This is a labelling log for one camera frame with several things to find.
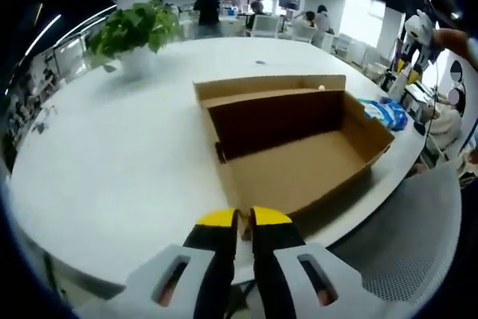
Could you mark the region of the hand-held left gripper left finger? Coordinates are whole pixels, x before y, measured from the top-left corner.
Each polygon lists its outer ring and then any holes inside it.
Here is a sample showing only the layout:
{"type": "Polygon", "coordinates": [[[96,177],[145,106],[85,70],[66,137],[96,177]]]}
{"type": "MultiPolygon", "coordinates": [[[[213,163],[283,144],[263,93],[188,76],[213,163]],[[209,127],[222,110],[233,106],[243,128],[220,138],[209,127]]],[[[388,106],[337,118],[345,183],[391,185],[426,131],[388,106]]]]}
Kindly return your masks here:
{"type": "Polygon", "coordinates": [[[118,318],[222,318],[235,274],[238,210],[197,220],[182,245],[171,244],[134,270],[110,300],[118,318]]]}

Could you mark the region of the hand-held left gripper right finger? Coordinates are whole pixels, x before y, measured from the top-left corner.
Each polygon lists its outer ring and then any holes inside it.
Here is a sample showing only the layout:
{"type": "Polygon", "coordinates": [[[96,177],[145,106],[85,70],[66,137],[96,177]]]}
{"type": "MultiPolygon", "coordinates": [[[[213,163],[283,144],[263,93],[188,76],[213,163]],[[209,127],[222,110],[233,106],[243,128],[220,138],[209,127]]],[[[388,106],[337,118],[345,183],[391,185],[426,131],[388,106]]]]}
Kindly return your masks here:
{"type": "Polygon", "coordinates": [[[307,244],[287,215],[250,211],[254,275],[266,318],[383,318],[384,302],[361,275],[319,244],[307,244]]]}

